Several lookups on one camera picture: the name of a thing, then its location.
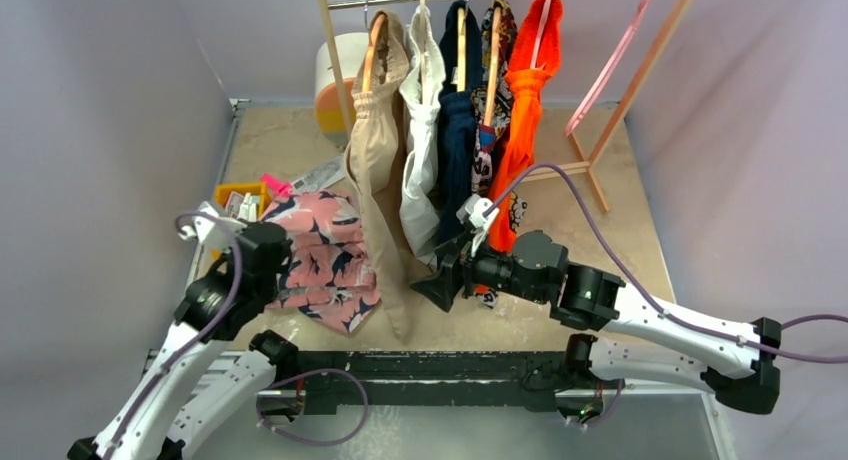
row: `white wall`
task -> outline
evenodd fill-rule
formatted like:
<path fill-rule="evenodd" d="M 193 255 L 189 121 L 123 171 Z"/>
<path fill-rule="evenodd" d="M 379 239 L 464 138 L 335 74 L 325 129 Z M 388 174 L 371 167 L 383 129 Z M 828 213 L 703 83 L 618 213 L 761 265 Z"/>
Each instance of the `white wall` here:
<path fill-rule="evenodd" d="M 848 0 L 698 0 L 680 27 L 628 117 L 680 303 L 848 313 L 846 24 Z M 784 347 L 844 355 L 839 327 Z M 778 365 L 774 414 L 731 415 L 740 457 L 845 458 L 848 367 Z"/>
<path fill-rule="evenodd" d="M 311 105 L 315 55 L 324 43 L 316 0 L 180 0 L 230 97 Z M 454 0 L 432 0 L 436 38 Z M 563 61 L 546 87 L 548 103 L 576 103 L 592 85 L 630 23 L 639 0 L 563 0 Z M 492 0 L 471 0 L 482 21 Z M 510 0 L 520 23 L 532 0 Z M 654 0 L 601 101 L 617 101 L 674 0 Z M 407 21 L 416 3 L 387 5 Z M 332 13 L 336 34 L 364 31 L 361 8 Z"/>
<path fill-rule="evenodd" d="M 0 45 L 0 448 L 64 458 L 161 341 L 229 105 L 178 0 L 0 0 Z"/>

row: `navy blue garment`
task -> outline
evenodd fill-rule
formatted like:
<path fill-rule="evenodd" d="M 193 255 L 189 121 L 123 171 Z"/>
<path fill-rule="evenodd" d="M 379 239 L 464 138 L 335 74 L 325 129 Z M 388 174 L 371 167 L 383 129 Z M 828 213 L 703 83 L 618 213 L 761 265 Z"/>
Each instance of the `navy blue garment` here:
<path fill-rule="evenodd" d="M 439 243 L 462 232 L 456 212 L 471 196 L 471 161 L 477 135 L 478 119 L 471 102 L 471 92 L 483 84 L 483 43 L 477 19 L 469 10 L 465 17 L 465 90 L 458 92 L 453 83 L 457 63 L 457 11 L 465 1 L 451 5 L 445 20 L 445 35 L 439 50 L 445 61 L 447 76 L 439 95 L 439 192 L 444 200 L 439 218 Z"/>

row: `pink floral fabric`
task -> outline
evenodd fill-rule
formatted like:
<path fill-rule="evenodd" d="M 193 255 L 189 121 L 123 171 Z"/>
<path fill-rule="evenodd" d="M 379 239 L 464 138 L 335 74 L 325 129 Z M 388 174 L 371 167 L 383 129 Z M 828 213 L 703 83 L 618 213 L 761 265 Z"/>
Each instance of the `pink floral fabric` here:
<path fill-rule="evenodd" d="M 297 308 L 328 327 L 351 333 L 380 302 L 365 252 L 362 224 L 350 198 L 322 190 L 278 197 L 262 221 L 286 229 L 294 258 L 280 275 L 272 304 Z"/>

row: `orange garment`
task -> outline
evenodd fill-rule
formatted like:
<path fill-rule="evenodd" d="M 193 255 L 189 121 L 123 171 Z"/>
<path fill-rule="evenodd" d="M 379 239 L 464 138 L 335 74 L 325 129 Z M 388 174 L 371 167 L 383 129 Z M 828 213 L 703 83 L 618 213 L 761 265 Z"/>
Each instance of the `orange garment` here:
<path fill-rule="evenodd" d="M 503 158 L 495 172 L 495 181 L 489 190 L 489 198 L 496 199 L 515 178 L 533 164 L 533 140 L 536 128 L 542 118 L 541 93 L 542 87 L 553 78 L 559 69 L 559 23 L 562 20 L 562 0 L 551 0 L 548 20 L 541 26 L 542 9 L 545 0 L 534 0 L 530 12 L 518 31 L 509 70 L 504 77 L 509 89 L 515 96 L 510 122 L 509 141 L 506 144 Z M 542 31 L 542 41 L 536 60 L 537 68 L 530 68 L 533 57 L 533 47 L 539 28 Z M 509 210 L 511 199 L 508 197 L 498 205 L 498 217 L 489 230 L 489 242 L 492 248 L 500 252 L 512 250 L 515 243 L 515 231 L 510 228 Z"/>

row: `wooden rack frame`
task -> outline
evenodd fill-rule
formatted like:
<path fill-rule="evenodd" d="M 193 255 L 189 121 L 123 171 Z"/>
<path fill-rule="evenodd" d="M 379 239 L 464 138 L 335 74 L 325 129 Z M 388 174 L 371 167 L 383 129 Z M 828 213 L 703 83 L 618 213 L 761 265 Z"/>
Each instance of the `wooden rack frame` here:
<path fill-rule="evenodd" d="M 371 7 L 375 5 L 385 5 L 390 3 L 402 3 L 411 1 L 418 0 L 367 0 L 367 6 Z M 577 138 L 575 138 L 573 134 L 569 135 L 568 137 L 568 141 L 571 144 L 578 161 L 562 164 L 560 165 L 560 168 L 562 168 L 569 174 L 586 174 L 589 180 L 589 185 L 592 188 L 592 193 L 594 194 L 595 200 L 598 204 L 598 208 L 604 213 L 610 210 L 610 206 L 606 196 L 604 195 L 604 191 L 601 188 L 601 184 L 598 181 L 598 177 L 595 174 L 594 168 L 600 160 L 601 154 L 603 154 L 604 149 L 609 143 L 610 138 L 616 132 L 616 129 L 619 127 L 619 125 L 623 123 L 624 116 L 627 115 L 628 111 L 630 111 L 630 107 L 633 106 L 633 101 L 639 94 L 639 91 L 641 90 L 645 79 L 648 78 L 648 75 L 651 73 L 651 70 L 656 65 L 657 60 L 662 55 L 663 51 L 665 51 L 669 40 L 674 35 L 674 32 L 677 30 L 677 27 L 680 25 L 680 20 L 683 18 L 683 16 L 686 14 L 686 11 L 692 5 L 692 1 L 693 0 L 677 0 L 675 2 L 674 6 L 666 16 L 665 21 L 657 32 L 657 35 L 654 37 L 654 40 L 651 43 L 651 47 L 648 49 L 648 52 L 642 59 L 642 63 L 639 65 L 639 68 L 636 70 L 636 73 L 630 80 L 630 84 L 627 85 L 627 89 L 624 91 L 624 95 L 621 97 L 621 101 L 618 103 L 615 110 L 613 111 L 612 117 L 610 117 L 606 127 L 604 127 L 603 131 L 601 132 L 601 136 L 594 144 L 594 147 L 592 147 L 592 150 L 591 152 L 589 152 L 588 156 L 583 151 L 583 148 L 580 146 L 580 142 L 577 141 Z M 333 77 L 336 82 L 336 90 L 339 94 L 339 105 L 341 106 L 342 110 L 342 118 L 344 119 L 345 130 L 347 131 L 348 136 L 350 136 L 350 131 L 353 127 L 353 122 L 350 118 L 350 104 L 348 103 L 347 91 L 344 88 L 344 79 L 342 78 L 341 64 L 339 62 L 339 52 L 336 49 L 335 33 L 333 32 L 333 20 L 330 16 L 330 11 L 347 8 L 363 8 L 366 6 L 366 1 L 357 0 L 328 3 L 327 0 L 318 0 L 318 6 L 321 10 L 321 21 L 324 24 L 324 35 L 327 38 L 327 47 L 330 52 L 330 62 L 333 66 Z M 537 171 L 528 175 L 525 181 L 543 180 L 558 176 L 559 175 L 555 172 L 541 173 Z"/>

